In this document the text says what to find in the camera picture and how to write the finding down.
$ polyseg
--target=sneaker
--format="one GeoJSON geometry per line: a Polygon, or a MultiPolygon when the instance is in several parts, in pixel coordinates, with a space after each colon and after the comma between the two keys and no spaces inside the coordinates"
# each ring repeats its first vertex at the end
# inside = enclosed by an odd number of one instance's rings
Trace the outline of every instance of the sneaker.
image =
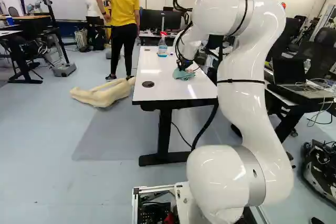
{"type": "Polygon", "coordinates": [[[117,76],[112,76],[111,74],[109,74],[108,76],[105,77],[105,80],[107,81],[113,81],[117,78],[117,76]]]}
{"type": "Polygon", "coordinates": [[[126,81],[128,81],[129,79],[133,78],[134,76],[127,76],[126,77],[126,81]]]}

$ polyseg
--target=yellow shirt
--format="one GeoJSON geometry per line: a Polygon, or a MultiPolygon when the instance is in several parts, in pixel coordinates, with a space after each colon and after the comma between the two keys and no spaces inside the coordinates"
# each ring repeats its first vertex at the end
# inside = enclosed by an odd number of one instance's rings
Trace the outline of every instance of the yellow shirt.
{"type": "Polygon", "coordinates": [[[112,26],[136,24],[134,10],[139,10],[139,0],[111,0],[112,26]]]}

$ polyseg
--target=teal cloth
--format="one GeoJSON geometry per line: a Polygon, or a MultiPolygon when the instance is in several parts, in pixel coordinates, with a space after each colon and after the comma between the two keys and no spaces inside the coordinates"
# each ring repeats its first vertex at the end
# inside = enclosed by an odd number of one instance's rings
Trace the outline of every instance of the teal cloth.
{"type": "Polygon", "coordinates": [[[179,68],[176,68],[173,72],[173,78],[179,79],[182,81],[187,81],[190,78],[193,78],[195,76],[195,72],[188,73],[186,71],[180,71],[179,68]]]}

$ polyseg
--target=black pants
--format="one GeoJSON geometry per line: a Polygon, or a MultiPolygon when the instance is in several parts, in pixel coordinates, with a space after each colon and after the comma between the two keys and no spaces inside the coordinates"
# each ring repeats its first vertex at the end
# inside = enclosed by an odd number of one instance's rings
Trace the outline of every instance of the black pants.
{"type": "Polygon", "coordinates": [[[132,70],[132,53],[137,38],[137,25],[128,24],[124,26],[114,26],[112,29],[112,58],[111,74],[116,74],[117,65],[122,45],[125,48],[125,66],[126,74],[131,75],[132,70]]]}

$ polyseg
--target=spray bottle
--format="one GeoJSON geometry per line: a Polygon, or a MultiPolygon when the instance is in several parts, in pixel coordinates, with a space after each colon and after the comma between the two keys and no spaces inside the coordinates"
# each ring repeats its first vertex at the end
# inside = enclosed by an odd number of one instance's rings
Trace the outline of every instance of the spray bottle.
{"type": "Polygon", "coordinates": [[[159,41],[159,44],[158,44],[158,53],[157,53],[157,56],[159,57],[167,57],[167,50],[168,50],[168,46],[166,44],[166,36],[167,36],[167,33],[162,31],[160,32],[161,34],[161,39],[159,41]]]}

